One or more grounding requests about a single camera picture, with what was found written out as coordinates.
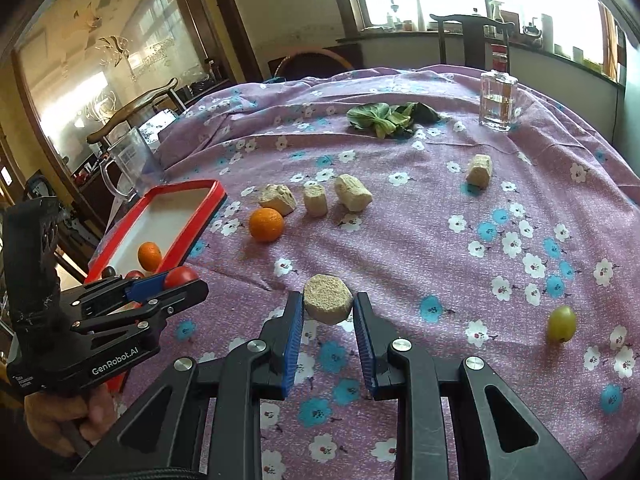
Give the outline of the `person's left hand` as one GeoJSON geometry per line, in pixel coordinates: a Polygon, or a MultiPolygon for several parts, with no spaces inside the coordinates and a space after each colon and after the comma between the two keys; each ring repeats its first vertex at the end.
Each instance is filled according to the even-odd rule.
{"type": "Polygon", "coordinates": [[[85,440],[96,443],[116,422],[115,403],[107,385],[99,385],[88,396],[55,396],[37,392],[24,400],[25,422],[35,440],[55,454],[70,457],[72,442],[62,434],[64,422],[80,420],[79,432],[85,440]]]}

